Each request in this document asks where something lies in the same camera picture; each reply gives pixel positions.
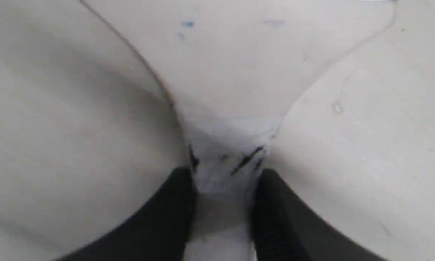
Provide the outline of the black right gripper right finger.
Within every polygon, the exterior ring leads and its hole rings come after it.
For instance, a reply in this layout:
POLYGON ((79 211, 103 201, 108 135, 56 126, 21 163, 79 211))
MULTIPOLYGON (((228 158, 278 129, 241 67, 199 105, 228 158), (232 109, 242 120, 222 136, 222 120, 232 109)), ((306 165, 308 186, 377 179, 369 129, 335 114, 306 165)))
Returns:
POLYGON ((259 177, 252 207, 259 261, 380 261, 315 214, 272 169, 259 177))

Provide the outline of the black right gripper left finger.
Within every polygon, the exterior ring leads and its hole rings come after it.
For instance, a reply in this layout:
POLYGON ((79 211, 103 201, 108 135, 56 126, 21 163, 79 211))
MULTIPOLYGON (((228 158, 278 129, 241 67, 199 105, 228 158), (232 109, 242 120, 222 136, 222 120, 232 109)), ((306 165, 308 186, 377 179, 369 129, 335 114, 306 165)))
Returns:
POLYGON ((60 261, 181 261, 196 209, 191 171, 178 167, 132 216, 60 261))

